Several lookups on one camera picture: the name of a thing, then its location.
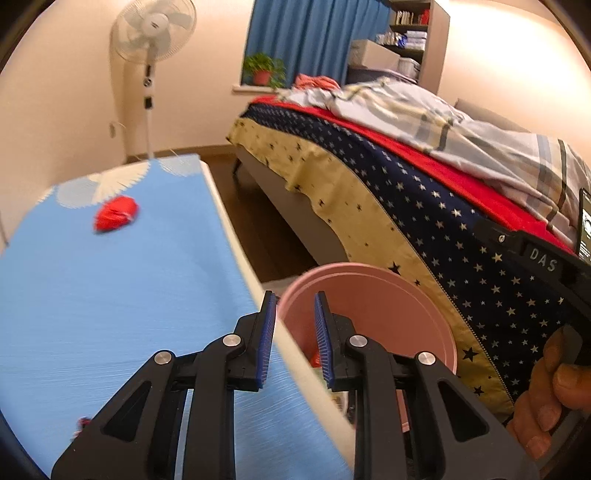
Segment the phone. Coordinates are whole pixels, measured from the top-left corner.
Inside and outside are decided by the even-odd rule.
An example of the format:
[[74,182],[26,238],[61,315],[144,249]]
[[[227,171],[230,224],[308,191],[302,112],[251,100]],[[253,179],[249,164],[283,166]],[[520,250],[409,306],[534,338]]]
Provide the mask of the phone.
[[577,255],[585,263],[591,265],[591,194],[579,191],[579,241]]

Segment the finger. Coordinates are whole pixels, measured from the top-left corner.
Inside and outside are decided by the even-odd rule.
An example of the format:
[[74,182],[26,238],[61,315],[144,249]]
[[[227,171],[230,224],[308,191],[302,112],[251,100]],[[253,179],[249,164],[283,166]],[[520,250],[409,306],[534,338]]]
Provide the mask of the finger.
[[553,387],[562,405],[572,410],[591,408],[591,369],[578,365],[560,365]]
[[556,330],[544,345],[544,360],[546,368],[550,374],[553,374],[562,360],[564,352],[564,333],[563,329]]
[[550,448],[550,434],[543,432],[538,425],[531,410],[529,392],[523,393],[515,402],[512,422],[519,443],[524,446],[525,451],[534,460],[544,456]]
[[513,427],[513,420],[511,420],[507,424],[507,431],[511,434],[511,436],[519,442],[519,438],[517,438],[517,434],[515,433],[515,428]]
[[552,375],[546,368],[545,357],[538,360],[531,371],[530,405],[543,431],[554,428],[560,420],[562,406],[554,395]]

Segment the white wall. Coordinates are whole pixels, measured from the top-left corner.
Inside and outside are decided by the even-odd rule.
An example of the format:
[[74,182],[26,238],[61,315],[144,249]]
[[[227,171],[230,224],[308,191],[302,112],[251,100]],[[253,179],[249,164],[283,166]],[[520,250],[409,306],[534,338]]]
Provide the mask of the white wall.
[[123,163],[109,31],[125,0],[56,0],[0,74],[0,215],[10,236],[56,182]]
[[[226,144],[236,116],[255,95],[232,93],[240,84],[254,0],[193,0],[197,28],[175,55],[156,65],[154,150]],[[143,69],[125,65],[129,154],[146,152]]]
[[591,164],[591,72],[545,7],[538,0],[450,0],[448,11],[439,95],[562,138]]

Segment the pink bowl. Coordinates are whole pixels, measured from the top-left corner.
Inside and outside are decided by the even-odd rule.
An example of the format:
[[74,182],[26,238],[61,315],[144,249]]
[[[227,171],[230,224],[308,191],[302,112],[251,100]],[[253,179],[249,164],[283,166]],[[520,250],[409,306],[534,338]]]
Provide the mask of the pink bowl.
[[[314,330],[314,295],[323,290],[333,313],[350,318],[358,333],[386,350],[414,356],[434,353],[456,372],[452,331],[433,302],[415,285],[383,268],[335,263],[303,274],[285,291],[277,307],[300,349],[310,360],[318,351]],[[403,429],[408,430],[401,392],[398,403]]]

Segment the metal pivot screw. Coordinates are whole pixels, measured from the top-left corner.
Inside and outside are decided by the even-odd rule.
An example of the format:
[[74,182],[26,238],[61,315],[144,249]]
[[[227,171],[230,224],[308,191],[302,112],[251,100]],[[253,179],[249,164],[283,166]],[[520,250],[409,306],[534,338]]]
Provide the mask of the metal pivot screw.
[[431,352],[421,352],[418,354],[418,361],[423,365],[432,365],[435,363],[435,355]]
[[173,359],[173,356],[170,355],[170,352],[161,351],[154,355],[154,361],[159,365],[166,365]]
[[349,343],[353,346],[365,346],[368,344],[368,340],[363,335],[353,335],[349,339]]
[[236,345],[240,345],[240,342],[242,342],[242,339],[240,338],[240,336],[231,333],[230,335],[226,335],[223,340],[222,340],[223,344],[226,346],[236,346]]

